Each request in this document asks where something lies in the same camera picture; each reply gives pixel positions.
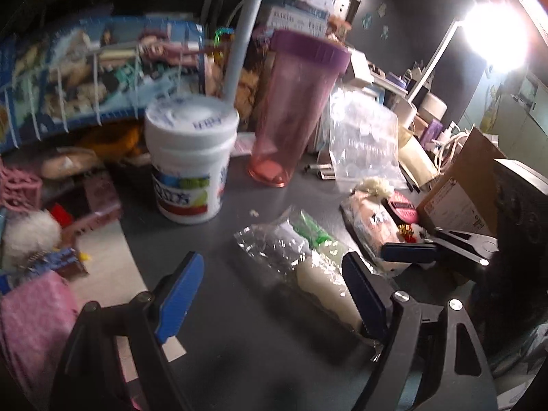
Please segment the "pink sock package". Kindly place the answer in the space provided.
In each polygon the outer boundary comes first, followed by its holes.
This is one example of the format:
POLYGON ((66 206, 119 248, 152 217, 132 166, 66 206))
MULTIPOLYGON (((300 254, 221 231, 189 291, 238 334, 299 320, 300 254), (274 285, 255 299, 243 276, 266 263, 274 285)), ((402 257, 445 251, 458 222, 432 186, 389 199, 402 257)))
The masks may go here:
POLYGON ((355 191, 342 201, 341 208, 367 258, 379 272, 395 277, 410 266, 408 263, 391 262, 381 257, 382 247, 386 243, 403 243, 404 239, 378 198, 366 192, 355 191))

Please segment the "white fabric flower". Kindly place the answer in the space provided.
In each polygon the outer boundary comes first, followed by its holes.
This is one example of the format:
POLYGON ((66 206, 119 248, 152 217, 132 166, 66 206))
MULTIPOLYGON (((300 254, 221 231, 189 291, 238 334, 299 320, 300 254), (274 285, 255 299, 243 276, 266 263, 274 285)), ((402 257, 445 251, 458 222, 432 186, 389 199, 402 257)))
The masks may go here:
POLYGON ((381 199, 390 198, 395 191, 389 181, 381 177, 364 178, 356 184, 354 190, 381 199))

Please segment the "clear packaged soft item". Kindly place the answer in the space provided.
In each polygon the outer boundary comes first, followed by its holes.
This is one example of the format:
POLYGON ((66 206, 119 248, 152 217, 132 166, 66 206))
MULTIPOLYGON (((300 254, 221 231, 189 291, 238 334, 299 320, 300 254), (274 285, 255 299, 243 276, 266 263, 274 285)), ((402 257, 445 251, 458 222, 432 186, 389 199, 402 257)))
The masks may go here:
POLYGON ((249 225, 234 238, 254 261, 276 271, 367 343, 381 346, 378 339, 367 335, 343 278, 342 260, 350 248, 307 212, 291 206, 276 220, 249 225))

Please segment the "cardboard box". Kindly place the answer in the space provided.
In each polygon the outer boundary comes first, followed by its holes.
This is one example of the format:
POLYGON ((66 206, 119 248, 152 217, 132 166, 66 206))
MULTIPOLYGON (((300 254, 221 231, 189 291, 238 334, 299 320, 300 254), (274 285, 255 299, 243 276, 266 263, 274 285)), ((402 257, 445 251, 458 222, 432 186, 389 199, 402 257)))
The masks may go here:
POLYGON ((473 129, 449 170, 418 204, 421 225, 428 231, 438 227, 494 237, 494 163, 504 156, 479 129, 473 129))

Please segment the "clear plastic zip bag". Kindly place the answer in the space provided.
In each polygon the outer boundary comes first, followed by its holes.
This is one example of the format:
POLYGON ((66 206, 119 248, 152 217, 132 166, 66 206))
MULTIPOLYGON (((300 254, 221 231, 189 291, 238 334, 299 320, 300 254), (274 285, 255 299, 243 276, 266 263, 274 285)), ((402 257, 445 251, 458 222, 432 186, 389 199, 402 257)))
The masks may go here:
POLYGON ((330 97, 329 154, 335 180, 376 179, 406 187, 398 162, 397 115, 358 89, 337 86, 330 97))

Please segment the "pink tissue pack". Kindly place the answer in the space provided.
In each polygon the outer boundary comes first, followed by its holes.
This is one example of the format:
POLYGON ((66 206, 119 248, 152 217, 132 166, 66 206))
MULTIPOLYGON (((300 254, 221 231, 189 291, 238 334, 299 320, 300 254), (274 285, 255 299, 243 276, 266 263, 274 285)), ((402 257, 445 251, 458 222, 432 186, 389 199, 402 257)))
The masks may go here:
POLYGON ((1 298, 1 348, 26 397, 47 409, 57 367, 78 315, 66 280, 48 271, 1 298))

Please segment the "white plastic jar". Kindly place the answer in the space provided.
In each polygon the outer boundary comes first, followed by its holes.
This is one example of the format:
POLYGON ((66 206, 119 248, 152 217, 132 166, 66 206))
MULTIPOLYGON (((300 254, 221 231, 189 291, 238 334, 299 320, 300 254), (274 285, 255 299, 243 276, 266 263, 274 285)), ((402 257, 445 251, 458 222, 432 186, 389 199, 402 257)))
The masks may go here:
POLYGON ((240 117, 203 95, 159 99, 146 108, 145 139, 159 211, 182 225, 218 214, 240 117))

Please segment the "pink tumbler purple lid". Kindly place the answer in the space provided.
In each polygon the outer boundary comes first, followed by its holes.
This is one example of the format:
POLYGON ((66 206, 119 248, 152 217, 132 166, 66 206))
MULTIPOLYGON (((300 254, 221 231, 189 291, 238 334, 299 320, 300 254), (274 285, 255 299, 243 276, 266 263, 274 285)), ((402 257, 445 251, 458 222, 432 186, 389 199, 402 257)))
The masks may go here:
POLYGON ((340 43, 289 30, 275 31, 269 49, 274 61, 248 173, 269 187, 285 187, 350 53, 340 43))

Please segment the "white desk lamp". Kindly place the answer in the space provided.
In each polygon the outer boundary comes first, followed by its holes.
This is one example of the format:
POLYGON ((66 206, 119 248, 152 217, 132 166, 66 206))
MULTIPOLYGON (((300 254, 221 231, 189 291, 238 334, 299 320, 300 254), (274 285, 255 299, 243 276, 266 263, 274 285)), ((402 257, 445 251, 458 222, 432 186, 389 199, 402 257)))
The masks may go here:
POLYGON ((526 64, 531 36, 524 17, 509 3, 475 3, 461 20, 455 18, 451 22, 419 80, 406 95, 407 101, 414 101, 459 29, 472 52, 498 71, 511 72, 526 64))

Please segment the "white wall socket panel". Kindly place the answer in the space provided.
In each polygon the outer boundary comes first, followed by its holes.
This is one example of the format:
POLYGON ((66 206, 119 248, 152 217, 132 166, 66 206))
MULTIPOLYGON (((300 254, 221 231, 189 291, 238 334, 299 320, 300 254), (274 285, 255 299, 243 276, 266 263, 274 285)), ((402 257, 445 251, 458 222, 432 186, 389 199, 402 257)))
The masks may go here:
POLYGON ((360 7, 360 0, 335 0, 334 15, 351 24, 360 7))

